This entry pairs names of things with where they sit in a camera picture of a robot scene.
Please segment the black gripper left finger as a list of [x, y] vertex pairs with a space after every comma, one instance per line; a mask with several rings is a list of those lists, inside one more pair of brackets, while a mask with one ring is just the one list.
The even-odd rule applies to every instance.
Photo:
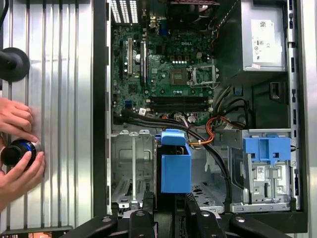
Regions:
[[154, 193], [146, 191], [141, 210], [131, 210], [123, 218], [96, 216], [66, 233], [68, 238], [156, 238]]

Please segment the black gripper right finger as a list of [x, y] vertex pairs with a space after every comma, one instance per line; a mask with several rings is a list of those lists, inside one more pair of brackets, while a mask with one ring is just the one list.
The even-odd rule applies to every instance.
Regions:
[[231, 215], [222, 227], [217, 213], [201, 210], [194, 195], [186, 195], [186, 225], [190, 238], [287, 238], [288, 235], [250, 216]]

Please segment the person's right hand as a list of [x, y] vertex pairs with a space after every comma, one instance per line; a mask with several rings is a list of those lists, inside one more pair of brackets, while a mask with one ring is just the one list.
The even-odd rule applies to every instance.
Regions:
[[25, 153], [18, 164], [8, 173], [0, 172], [1, 211], [42, 181], [45, 169], [44, 153], [39, 152], [32, 165], [27, 167], [31, 155], [31, 152]]

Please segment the person's left hand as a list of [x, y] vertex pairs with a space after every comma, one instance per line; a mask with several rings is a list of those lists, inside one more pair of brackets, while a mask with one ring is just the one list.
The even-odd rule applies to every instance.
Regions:
[[38, 142], [32, 134], [33, 117], [31, 110], [23, 103], [0, 98], [0, 131], [19, 138]]

